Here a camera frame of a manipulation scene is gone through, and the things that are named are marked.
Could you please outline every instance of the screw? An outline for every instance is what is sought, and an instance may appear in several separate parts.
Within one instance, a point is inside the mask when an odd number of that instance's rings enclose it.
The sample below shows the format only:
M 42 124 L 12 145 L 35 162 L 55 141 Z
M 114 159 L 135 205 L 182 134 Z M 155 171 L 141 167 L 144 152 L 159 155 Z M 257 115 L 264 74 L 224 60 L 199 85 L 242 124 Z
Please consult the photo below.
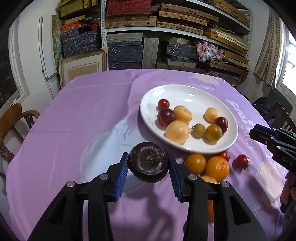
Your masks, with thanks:
M 75 182 L 74 181 L 67 182 L 67 187 L 69 187 L 69 188 L 74 187 L 74 185 L 75 185 Z
M 225 188 L 228 188 L 230 186 L 229 182 L 227 182 L 227 181 L 223 181 L 221 183 L 221 185 L 222 185 L 222 187 L 225 187 Z
M 196 180 L 197 179 L 197 176 L 196 175 L 194 175 L 194 174 L 190 174 L 189 176 L 188 176 L 188 178 L 190 179 L 190 180 Z
M 108 175 L 106 173 L 103 173 L 100 175 L 101 180 L 106 180 L 108 178 Z

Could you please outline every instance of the human hand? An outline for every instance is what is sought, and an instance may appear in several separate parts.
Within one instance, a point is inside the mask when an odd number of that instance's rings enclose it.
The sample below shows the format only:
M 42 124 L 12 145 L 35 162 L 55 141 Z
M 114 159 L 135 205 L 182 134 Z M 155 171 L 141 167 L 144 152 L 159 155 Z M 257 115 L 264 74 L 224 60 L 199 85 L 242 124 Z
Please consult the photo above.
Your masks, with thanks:
M 286 182 L 285 182 L 285 185 L 284 185 L 283 191 L 281 193 L 281 197 L 280 197 L 281 204 L 283 204 L 283 203 L 287 204 L 288 203 L 289 194 L 291 194 L 291 197 L 294 200 L 296 200 L 296 187 L 290 188 L 290 185 L 289 185 L 290 177 L 291 177 L 291 172 L 288 172 L 288 174 L 285 177 Z

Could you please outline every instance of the yellow fruit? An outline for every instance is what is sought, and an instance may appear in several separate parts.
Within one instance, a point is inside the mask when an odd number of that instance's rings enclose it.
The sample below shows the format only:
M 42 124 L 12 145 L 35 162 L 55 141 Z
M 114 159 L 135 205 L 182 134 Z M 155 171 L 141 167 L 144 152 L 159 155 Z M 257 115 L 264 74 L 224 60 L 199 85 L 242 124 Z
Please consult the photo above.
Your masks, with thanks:
M 196 124 L 193 127 L 192 134 L 196 138 L 202 138 L 202 136 L 205 134 L 205 126 L 203 124 Z
M 213 156 L 205 166 L 204 174 L 217 180 L 223 181 L 229 174 L 229 165 L 225 158 Z
M 180 120 L 171 122 L 165 131 L 166 138 L 178 144 L 183 144 L 189 137 L 189 134 L 188 125 Z
M 192 120 L 192 113 L 183 105 L 177 105 L 174 109 L 176 120 L 185 122 L 187 125 Z
M 213 123 L 219 116 L 219 111 L 213 107 L 207 108 L 205 111 L 205 118 L 209 123 Z
M 207 175 L 203 175 L 200 178 L 203 179 L 205 182 L 218 184 L 218 182 L 216 181 L 216 179 L 214 179 L 212 177 L 209 177 Z
M 184 165 L 188 168 L 189 172 L 194 175 L 201 174 L 204 169 L 207 161 L 202 154 L 195 153 L 189 155 L 184 162 Z
M 205 130 L 205 137 L 209 142 L 216 142 L 222 137 L 221 127 L 215 124 L 212 124 L 207 127 Z

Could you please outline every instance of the window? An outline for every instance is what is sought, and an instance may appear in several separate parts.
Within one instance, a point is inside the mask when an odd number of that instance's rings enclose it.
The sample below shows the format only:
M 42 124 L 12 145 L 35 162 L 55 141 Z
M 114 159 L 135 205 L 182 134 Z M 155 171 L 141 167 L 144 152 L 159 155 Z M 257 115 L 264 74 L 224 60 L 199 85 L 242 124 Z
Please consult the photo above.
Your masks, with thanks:
M 289 32 L 289 53 L 283 84 L 296 95 L 296 41 Z
M 10 68 L 7 32 L 0 41 L 0 109 L 11 97 L 15 96 L 19 97 L 19 92 Z

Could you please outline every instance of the mangosteen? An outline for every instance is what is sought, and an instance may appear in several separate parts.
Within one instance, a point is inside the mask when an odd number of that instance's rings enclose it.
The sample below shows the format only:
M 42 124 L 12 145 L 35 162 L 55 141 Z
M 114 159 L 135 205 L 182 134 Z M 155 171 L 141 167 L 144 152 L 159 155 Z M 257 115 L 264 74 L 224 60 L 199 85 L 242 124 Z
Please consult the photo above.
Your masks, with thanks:
M 142 142 L 128 155 L 128 167 L 141 181 L 156 183 L 167 174 L 169 162 L 160 146 L 152 142 Z

